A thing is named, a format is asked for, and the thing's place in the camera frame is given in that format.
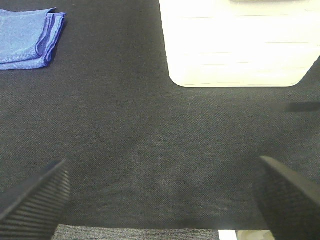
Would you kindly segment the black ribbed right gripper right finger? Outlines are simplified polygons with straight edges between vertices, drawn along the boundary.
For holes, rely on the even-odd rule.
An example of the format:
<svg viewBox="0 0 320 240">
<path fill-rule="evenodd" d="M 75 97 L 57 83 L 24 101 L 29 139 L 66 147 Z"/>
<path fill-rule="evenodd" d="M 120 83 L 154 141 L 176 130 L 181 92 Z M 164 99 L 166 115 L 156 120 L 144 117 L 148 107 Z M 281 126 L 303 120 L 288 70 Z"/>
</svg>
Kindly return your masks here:
<svg viewBox="0 0 320 240">
<path fill-rule="evenodd" d="M 269 156 L 260 156 L 253 194 L 276 240 L 320 238 L 320 186 Z"/>
</svg>

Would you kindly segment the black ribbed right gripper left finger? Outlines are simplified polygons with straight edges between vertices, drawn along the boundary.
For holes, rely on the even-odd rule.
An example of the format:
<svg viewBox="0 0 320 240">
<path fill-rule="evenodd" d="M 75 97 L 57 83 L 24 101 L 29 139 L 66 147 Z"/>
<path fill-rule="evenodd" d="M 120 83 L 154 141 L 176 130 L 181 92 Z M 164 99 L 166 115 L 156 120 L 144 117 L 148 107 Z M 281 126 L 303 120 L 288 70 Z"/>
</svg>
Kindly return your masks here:
<svg viewBox="0 0 320 240">
<path fill-rule="evenodd" d="M 65 160 L 54 161 L 0 195 L 2 240 L 50 240 L 70 201 Z"/>
</svg>

